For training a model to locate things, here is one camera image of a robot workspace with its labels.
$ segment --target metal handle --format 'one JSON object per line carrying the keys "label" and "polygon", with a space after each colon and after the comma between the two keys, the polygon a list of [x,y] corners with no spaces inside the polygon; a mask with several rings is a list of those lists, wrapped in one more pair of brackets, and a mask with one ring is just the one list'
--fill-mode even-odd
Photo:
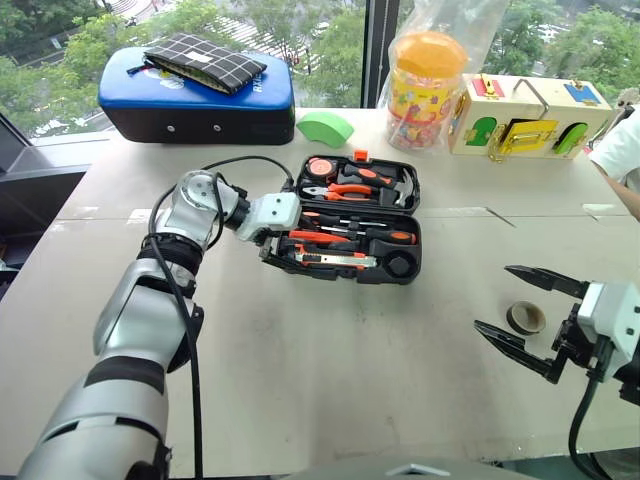
{"label": "metal handle", "polygon": [[493,130],[491,137],[489,137],[489,142],[487,143],[489,149],[488,155],[492,162],[504,162],[504,157],[498,154],[498,148],[500,146],[500,139],[502,138],[506,128],[507,126],[504,123],[501,123]]}
{"label": "metal handle", "polygon": [[533,85],[531,85],[531,82],[529,82],[529,80],[527,80],[526,78],[521,78],[520,80],[518,80],[518,82],[516,83],[516,86],[513,87],[513,91],[511,93],[515,93],[516,89],[518,88],[518,86],[521,83],[526,83],[527,86],[529,87],[529,89],[533,92],[533,94],[538,98],[538,100],[540,100],[540,103],[542,104],[542,106],[544,107],[544,112],[542,112],[542,115],[540,115],[538,117],[538,120],[542,120],[545,115],[547,114],[547,112],[549,111],[549,104],[546,102],[546,100],[544,98],[542,98],[542,95],[540,95],[538,93],[538,91],[533,87]]}

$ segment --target screwdriver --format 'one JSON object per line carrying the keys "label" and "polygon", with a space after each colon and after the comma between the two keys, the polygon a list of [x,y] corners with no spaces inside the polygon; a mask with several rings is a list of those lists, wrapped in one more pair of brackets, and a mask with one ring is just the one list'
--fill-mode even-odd
{"label": "screwdriver", "polygon": [[297,238],[299,240],[309,240],[314,243],[334,243],[334,242],[348,242],[349,239],[340,237],[338,235],[331,235],[330,233],[314,232],[313,230],[291,230],[289,232],[289,238]]}
{"label": "screwdriver", "polygon": [[[337,227],[320,227],[321,230],[330,232],[352,233],[344,228]],[[380,230],[379,228],[367,228],[364,232],[355,232],[358,235],[365,235],[368,238],[376,238],[389,243],[397,243],[399,245],[415,245],[416,236],[413,233],[401,232],[400,230]]]}
{"label": "screwdriver", "polygon": [[[351,220],[342,220],[340,217],[338,217],[337,215],[325,215],[322,213],[316,213],[316,212],[302,212],[302,214],[305,217],[308,217],[309,219],[311,219],[311,221],[317,222],[321,225],[326,225],[326,226],[332,226],[332,225],[337,225],[338,223],[352,223]],[[360,222],[360,221],[355,221],[355,223],[358,223],[360,225],[369,225],[372,227],[387,227],[388,225],[386,223],[378,223],[378,222]]]}

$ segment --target table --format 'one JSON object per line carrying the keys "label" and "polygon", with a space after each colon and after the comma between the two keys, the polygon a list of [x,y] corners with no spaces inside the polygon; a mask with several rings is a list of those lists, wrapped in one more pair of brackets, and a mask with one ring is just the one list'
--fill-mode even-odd
{"label": "table", "polygon": [[[226,232],[204,259],[195,296],[206,312],[198,344],[205,474],[290,473],[362,454],[507,460],[566,453],[584,371],[568,365],[551,385],[503,357],[472,321],[504,327],[508,305],[530,300],[548,325],[528,349],[549,355],[571,298],[502,267],[638,282],[635,220],[585,157],[503,165],[413,157],[381,139],[383,122],[372,122],[370,111],[338,113],[356,127],[340,152],[365,147],[417,167],[422,272],[408,286],[291,276],[260,263],[255,246]],[[0,303],[0,435],[11,439],[0,451],[0,473],[17,471],[55,408],[52,399],[93,365],[95,321],[137,254],[155,198],[186,170],[252,152],[296,173],[304,158],[334,151],[296,135],[281,147],[113,140],[99,152]],[[282,183],[277,169],[259,162],[224,173],[251,198]],[[189,370],[171,374],[168,387],[172,476],[189,476]],[[640,444],[637,407],[619,400],[618,388],[599,389],[582,449]]]}

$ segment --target plastic jar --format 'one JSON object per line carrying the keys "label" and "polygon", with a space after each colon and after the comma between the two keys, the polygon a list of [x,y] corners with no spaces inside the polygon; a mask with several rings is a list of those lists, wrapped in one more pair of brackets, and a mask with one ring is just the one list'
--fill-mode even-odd
{"label": "plastic jar", "polygon": [[387,139],[394,147],[428,148],[449,116],[467,54],[449,35],[431,31],[399,38],[393,51]]}

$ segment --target person's arm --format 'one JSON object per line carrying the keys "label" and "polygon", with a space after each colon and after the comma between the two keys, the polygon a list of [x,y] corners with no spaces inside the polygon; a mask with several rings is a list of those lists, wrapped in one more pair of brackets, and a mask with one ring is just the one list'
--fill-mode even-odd
{"label": "person's arm", "polygon": [[611,188],[613,188],[613,191],[618,194],[618,197],[620,197],[622,203],[624,203],[629,210],[629,213],[631,213],[631,215],[633,215],[636,220],[640,222],[640,194],[616,182],[609,175],[607,175],[607,172],[605,172],[604,169],[596,162],[592,163],[597,167],[598,171],[602,174]]}

